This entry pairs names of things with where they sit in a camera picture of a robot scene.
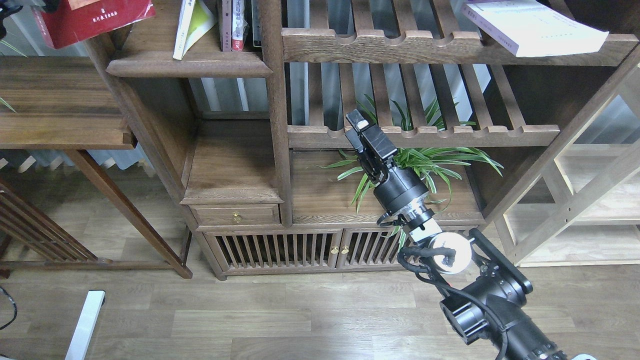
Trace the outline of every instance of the green plant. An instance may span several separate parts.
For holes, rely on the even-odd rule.
[[[25,58],[27,57],[24,53],[22,53],[20,50],[18,50],[15,46],[9,44],[8,42],[6,42],[4,40],[0,40],[0,44],[5,45],[9,49],[15,51],[16,53],[18,53],[18,54],[20,54],[22,56],[24,56]],[[5,105],[7,108],[9,108],[9,110],[13,111],[14,113],[16,112],[15,109],[11,105],[9,105],[9,103],[6,102],[2,97],[0,97],[0,103],[2,105]]]
[[[370,96],[366,95],[369,104],[373,107],[373,111],[369,109],[369,107],[364,106],[362,103],[358,102],[358,104],[362,107],[362,110],[365,114],[375,123],[378,122],[378,118],[375,114],[376,105],[373,99]],[[397,107],[399,113],[401,114],[400,124],[401,127],[405,130],[412,128],[412,120],[409,115],[409,111],[403,111],[400,105],[396,102],[392,102]],[[444,129],[444,121],[442,119],[442,114],[440,113],[440,107],[436,99],[434,99],[431,104],[424,110],[425,119],[427,124],[430,126],[438,126],[439,129]],[[473,122],[461,122],[462,125],[472,125]],[[323,168],[336,168],[342,167],[345,165],[349,165],[355,161],[357,161],[357,157],[355,155],[350,156],[347,155],[342,149],[340,150],[340,155],[344,158],[342,161],[338,161],[336,163],[332,163]],[[502,167],[501,164],[492,160],[487,153],[480,149],[476,149],[475,147],[427,147],[427,148],[399,148],[398,153],[394,156],[394,160],[397,165],[401,168],[412,168],[413,171],[425,182],[427,187],[429,188],[431,193],[437,193],[438,189],[436,188],[436,184],[434,178],[440,178],[447,184],[449,190],[449,201],[444,209],[446,209],[451,203],[453,194],[451,191],[451,178],[462,180],[462,176],[447,167],[446,165],[461,165],[461,166],[469,166],[471,165],[470,161],[477,161],[481,163],[489,164],[500,176],[502,176],[502,172],[500,171]],[[355,174],[357,172],[363,171],[362,167],[357,166],[353,167],[340,175],[338,175],[338,180],[342,180],[347,176]],[[363,174],[358,187],[356,188],[356,192],[351,200],[351,205],[356,204],[356,213],[360,211],[360,205],[362,204],[362,199],[364,199],[367,192],[373,188],[374,185],[367,177],[367,174]],[[446,199],[440,200],[430,200],[432,204],[437,204],[446,201]],[[399,231],[400,227],[396,227],[391,235],[395,235]],[[406,235],[401,233],[399,237],[400,246],[404,244],[406,239]]]

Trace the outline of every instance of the light wooden shelf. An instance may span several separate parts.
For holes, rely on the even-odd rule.
[[[89,58],[2,56],[3,149],[132,149],[135,139]]]
[[[638,43],[635,35],[610,34],[597,53],[538,58],[517,58],[492,38],[475,31],[461,31],[448,1],[432,0],[434,16],[442,38],[418,30],[411,6],[393,1],[397,38],[374,29],[368,3],[353,3],[355,34],[345,37],[318,21],[311,28],[282,30],[284,60],[287,62],[360,63],[491,63],[503,65],[618,66]],[[554,1],[557,11],[570,15],[564,1]],[[322,5],[315,5],[314,17],[326,17]]]
[[[431,64],[429,69],[440,105],[445,129],[427,126],[424,118],[418,79],[413,65],[400,65],[400,73],[406,94],[408,111],[413,120],[410,130],[394,126],[387,93],[385,70],[381,64],[369,64],[373,97],[376,103],[376,116],[383,132],[398,147],[509,147],[509,146],[547,146],[560,133],[557,125],[528,125],[518,107],[509,81],[500,65],[490,65],[492,81],[498,89],[499,99],[485,99],[476,71],[472,65],[459,65],[465,90],[474,111],[474,126],[460,126],[454,99],[451,95],[445,69],[440,64]],[[289,146],[302,148],[341,148],[350,147],[344,136],[343,124],[332,130],[324,123],[322,70],[320,64],[309,64],[308,125],[289,125]],[[340,64],[340,94],[342,109],[356,109],[356,94],[351,64]],[[499,119],[492,114],[504,114]]]
[[[203,121],[181,204],[277,204],[269,120]]]
[[[507,215],[509,234],[516,243],[530,235],[554,204],[518,204]],[[520,266],[606,265],[640,263],[640,231],[635,225],[600,225],[576,221],[545,241]]]
[[[130,78],[265,78],[271,69],[260,52],[223,52],[218,25],[209,30],[182,60],[173,59],[180,3],[154,1],[156,16],[133,25],[107,72]]]
[[[571,191],[579,192],[629,145],[574,144],[559,157]],[[640,175],[616,185],[578,218],[580,224],[640,224]]]
[[[359,214],[351,204],[353,194],[360,182],[361,173],[354,174],[338,182],[338,174],[349,167],[320,168],[340,161],[337,151],[296,151],[292,157],[293,222],[296,225],[314,224],[317,227],[375,227],[384,210],[371,193],[365,197]],[[432,204],[430,208],[437,214],[441,226],[466,226],[484,224],[476,198],[469,185],[465,171],[454,169],[463,180],[452,180],[453,198],[442,213],[447,202]],[[432,194],[433,199],[446,199],[447,185],[436,181],[440,192]]]

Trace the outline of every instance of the slatted cabinet door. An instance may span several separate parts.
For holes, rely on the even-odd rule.
[[[204,233],[219,248],[225,275],[334,269],[342,230]]]
[[[397,263],[400,233],[393,228],[346,229],[336,268],[401,268]]]

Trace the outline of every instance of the drawer knob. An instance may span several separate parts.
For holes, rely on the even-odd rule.
[[[239,213],[234,213],[234,222],[236,224],[240,224],[241,221],[242,221],[242,216],[240,216]]]

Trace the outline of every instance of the wooden rack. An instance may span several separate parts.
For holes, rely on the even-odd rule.
[[[449,0],[431,0],[441,38],[429,30],[418,29],[411,6],[393,0],[398,27],[397,38],[387,38],[374,29],[368,1],[352,1],[355,34],[343,36],[329,29],[324,21],[326,3],[314,1],[312,16],[322,17],[310,29],[282,30],[286,62],[339,63],[499,63],[513,65],[581,65],[618,66],[637,44],[628,34],[610,34],[601,50],[593,54],[577,54],[540,58],[516,58],[504,47],[475,31],[460,31]],[[564,1],[551,1],[555,10],[571,17]]]

